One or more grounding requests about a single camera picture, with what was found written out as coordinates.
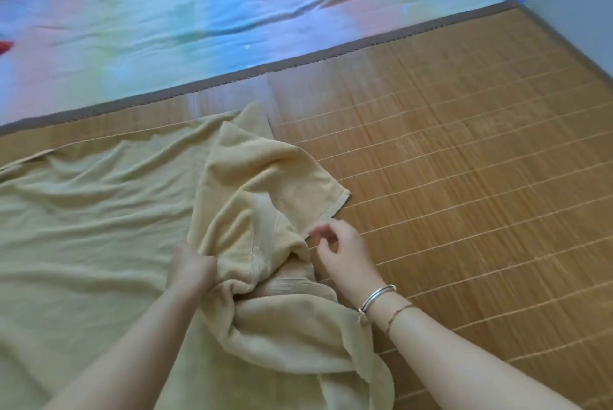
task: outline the woven bamboo mat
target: woven bamboo mat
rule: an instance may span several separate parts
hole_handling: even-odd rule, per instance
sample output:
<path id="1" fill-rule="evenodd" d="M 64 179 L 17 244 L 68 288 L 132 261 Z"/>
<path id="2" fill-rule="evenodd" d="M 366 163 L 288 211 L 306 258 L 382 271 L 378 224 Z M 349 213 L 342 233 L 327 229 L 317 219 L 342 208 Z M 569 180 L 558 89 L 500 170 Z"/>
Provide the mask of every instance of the woven bamboo mat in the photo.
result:
<path id="1" fill-rule="evenodd" d="M 402 295 L 580 406 L 613 409 L 613 88 L 522 10 L 4 136 L 0 157 L 254 100 L 351 190 L 339 217 Z M 376 347 L 395 408 L 437 408 L 380 334 Z"/>

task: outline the bracelet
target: bracelet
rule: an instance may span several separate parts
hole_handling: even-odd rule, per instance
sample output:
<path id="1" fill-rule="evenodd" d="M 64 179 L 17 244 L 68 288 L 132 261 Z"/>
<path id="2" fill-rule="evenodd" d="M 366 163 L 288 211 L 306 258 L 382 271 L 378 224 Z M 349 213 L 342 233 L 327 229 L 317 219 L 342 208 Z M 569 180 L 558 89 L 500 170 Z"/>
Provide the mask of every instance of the bracelet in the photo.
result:
<path id="1" fill-rule="evenodd" d="M 396 310 L 394 312 L 394 315 L 392 315 L 392 318 L 390 319 L 390 321 L 387 322 L 387 328 L 385 329 L 385 337 L 387 337 L 387 339 L 389 339 L 389 329 L 392 327 L 392 323 L 396 319 L 396 316 L 398 316 L 398 313 L 400 313 L 403 310 L 406 310 L 407 308 L 411 308 L 411 307 L 414 307 L 414 306 L 415 305 L 413 305 L 411 302 L 409 302 L 408 305 L 405 305 L 401 309 Z"/>
<path id="2" fill-rule="evenodd" d="M 370 304 L 372 304 L 372 302 L 374 302 L 375 299 L 377 299 L 377 297 L 379 297 L 381 294 L 385 294 L 386 292 L 395 291 L 395 290 L 396 290 L 396 286 L 394 286 L 394 284 L 388 284 L 386 287 L 380 287 L 379 289 L 375 290 L 372 294 L 370 294 L 370 297 L 366 299 L 366 301 L 362 304 L 361 307 L 357 309 L 357 311 L 360 312 L 362 315 L 365 315 L 366 310 L 368 309 Z"/>

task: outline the left hand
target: left hand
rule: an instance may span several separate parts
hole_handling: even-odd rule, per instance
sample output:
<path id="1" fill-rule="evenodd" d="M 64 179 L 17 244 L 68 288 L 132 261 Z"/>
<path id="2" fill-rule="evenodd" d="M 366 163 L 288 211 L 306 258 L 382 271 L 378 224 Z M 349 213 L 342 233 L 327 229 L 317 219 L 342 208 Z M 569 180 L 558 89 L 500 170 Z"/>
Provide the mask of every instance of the left hand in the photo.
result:
<path id="1" fill-rule="evenodd" d="M 199 301 L 215 284 L 217 259 L 199 255 L 188 244 L 178 244 L 170 261 L 166 289 L 187 294 Z"/>

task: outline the bed sheet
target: bed sheet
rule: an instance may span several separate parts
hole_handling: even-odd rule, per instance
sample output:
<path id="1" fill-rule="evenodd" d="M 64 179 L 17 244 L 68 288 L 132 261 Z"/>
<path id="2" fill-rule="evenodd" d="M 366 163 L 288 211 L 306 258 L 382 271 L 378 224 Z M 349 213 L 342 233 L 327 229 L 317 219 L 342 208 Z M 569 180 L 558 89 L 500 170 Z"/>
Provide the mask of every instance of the bed sheet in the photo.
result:
<path id="1" fill-rule="evenodd" d="M 501 0 L 0 0 L 0 124 L 282 60 Z"/>

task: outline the beige towel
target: beige towel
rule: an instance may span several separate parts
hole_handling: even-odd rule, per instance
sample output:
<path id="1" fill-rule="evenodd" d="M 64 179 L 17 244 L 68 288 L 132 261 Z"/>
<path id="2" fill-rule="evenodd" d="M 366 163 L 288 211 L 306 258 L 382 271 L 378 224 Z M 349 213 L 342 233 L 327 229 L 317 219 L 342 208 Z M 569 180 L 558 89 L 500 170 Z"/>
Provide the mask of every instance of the beige towel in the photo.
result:
<path id="1" fill-rule="evenodd" d="M 0 169 L 0 404 L 40 407 L 163 291 L 171 244 L 219 257 L 157 408 L 382 409 L 370 327 L 304 237 L 349 193 L 257 104 Z"/>

